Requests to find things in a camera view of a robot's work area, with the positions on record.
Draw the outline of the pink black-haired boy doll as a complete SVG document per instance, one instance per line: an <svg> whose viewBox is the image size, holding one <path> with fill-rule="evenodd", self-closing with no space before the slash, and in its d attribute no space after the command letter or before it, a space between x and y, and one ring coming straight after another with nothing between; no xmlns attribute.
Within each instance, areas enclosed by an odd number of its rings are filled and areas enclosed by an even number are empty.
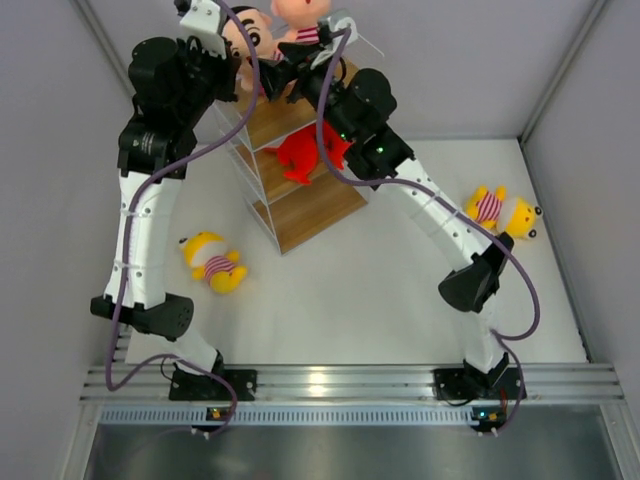
<svg viewBox="0 0 640 480"><path fill-rule="evenodd" d="M241 88L246 92L254 90L252 65L249 44L251 43L259 58L273 60L276 58L276 39L271 32L272 18L266 13L251 6L236 6L232 11L240 20L250 39L248 42L241 29L229 18L224 24L222 35L230 45L231 54L241 60L238 71Z"/></svg>

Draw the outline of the pink bald baby doll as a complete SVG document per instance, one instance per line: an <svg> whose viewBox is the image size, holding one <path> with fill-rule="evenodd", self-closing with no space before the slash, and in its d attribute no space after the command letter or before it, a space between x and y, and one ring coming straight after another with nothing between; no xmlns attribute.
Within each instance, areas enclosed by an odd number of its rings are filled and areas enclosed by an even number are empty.
<svg viewBox="0 0 640 480"><path fill-rule="evenodd" d="M327 15L331 7L331 0L272 0L272 13L288 26L288 31L278 44L318 43L318 20Z"/></svg>

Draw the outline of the red shark plush toy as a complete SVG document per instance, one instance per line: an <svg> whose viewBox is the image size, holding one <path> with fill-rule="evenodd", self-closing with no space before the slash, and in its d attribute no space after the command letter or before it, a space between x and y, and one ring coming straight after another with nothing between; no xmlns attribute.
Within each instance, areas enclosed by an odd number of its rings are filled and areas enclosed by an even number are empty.
<svg viewBox="0 0 640 480"><path fill-rule="evenodd" d="M283 176L301 185L310 185L309 175L318 163L318 147L315 127L309 125L285 138L278 147L263 150L277 156L281 165L288 167Z"/></svg>

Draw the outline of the yellow bear plush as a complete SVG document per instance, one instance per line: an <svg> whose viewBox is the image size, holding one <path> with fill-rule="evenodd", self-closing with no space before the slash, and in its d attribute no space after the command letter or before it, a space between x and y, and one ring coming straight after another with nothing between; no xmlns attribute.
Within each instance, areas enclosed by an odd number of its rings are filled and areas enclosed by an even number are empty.
<svg viewBox="0 0 640 480"><path fill-rule="evenodd" d="M248 275L248 268L240 263L240 252L217 233L201 231L181 238L178 246L192 278L204 281L217 294L232 293Z"/></svg>
<svg viewBox="0 0 640 480"><path fill-rule="evenodd" d="M509 195L505 186L491 191L484 185L467 200L465 213L483 228L498 234L507 233L513 239L536 238L536 223L543 215L539 206L520 196Z"/></svg>

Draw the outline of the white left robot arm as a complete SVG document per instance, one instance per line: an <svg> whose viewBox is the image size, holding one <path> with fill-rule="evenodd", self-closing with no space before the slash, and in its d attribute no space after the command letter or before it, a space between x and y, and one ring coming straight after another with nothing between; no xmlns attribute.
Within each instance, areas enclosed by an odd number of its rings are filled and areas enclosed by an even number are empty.
<svg viewBox="0 0 640 480"><path fill-rule="evenodd" d="M172 211L194 151L195 126L216 101L234 102L240 62L195 36L154 37L132 52L133 115L118 139L120 220L111 276L92 298L93 315L164 342L204 399L226 386L221 354L192 327L194 303L167 292L165 260Z"/></svg>

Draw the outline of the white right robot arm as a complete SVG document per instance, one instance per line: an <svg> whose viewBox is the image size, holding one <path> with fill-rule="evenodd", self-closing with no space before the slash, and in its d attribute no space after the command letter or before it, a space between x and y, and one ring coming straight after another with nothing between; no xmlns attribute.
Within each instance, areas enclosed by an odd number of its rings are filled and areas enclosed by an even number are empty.
<svg viewBox="0 0 640 480"><path fill-rule="evenodd" d="M502 389L522 383L510 367L514 355L488 309L499 278L513 258L514 239L490 233L469 218L431 180L414 150L390 127L397 107L391 84L379 70L358 70L349 82L334 76L339 54L320 44L283 46L282 60L261 59L260 81L270 100L306 100L316 113L316 134L329 126L348 143L342 158L348 175L332 172L341 182L380 191L436 245L450 271L439 283L444 302L462 313L458 328L464 348L462 364L436 373L440 399L493 399Z"/></svg>

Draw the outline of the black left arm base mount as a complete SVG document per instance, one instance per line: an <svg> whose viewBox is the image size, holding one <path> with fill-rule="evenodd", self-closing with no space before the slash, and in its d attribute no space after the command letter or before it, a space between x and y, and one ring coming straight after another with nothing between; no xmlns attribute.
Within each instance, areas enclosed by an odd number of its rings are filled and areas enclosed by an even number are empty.
<svg viewBox="0 0 640 480"><path fill-rule="evenodd" d="M255 400L258 372L253 369L227 369L222 378L232 387L239 401ZM176 369L172 375L170 401L231 401L229 390L208 376Z"/></svg>

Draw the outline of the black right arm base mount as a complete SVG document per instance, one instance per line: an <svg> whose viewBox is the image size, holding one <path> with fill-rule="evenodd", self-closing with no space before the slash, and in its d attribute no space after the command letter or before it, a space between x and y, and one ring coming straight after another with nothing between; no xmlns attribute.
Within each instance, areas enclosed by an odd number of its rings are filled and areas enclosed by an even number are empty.
<svg viewBox="0 0 640 480"><path fill-rule="evenodd" d="M464 368L440 368L434 371L435 395L452 403L471 400L516 400L522 379L515 367L488 374Z"/></svg>

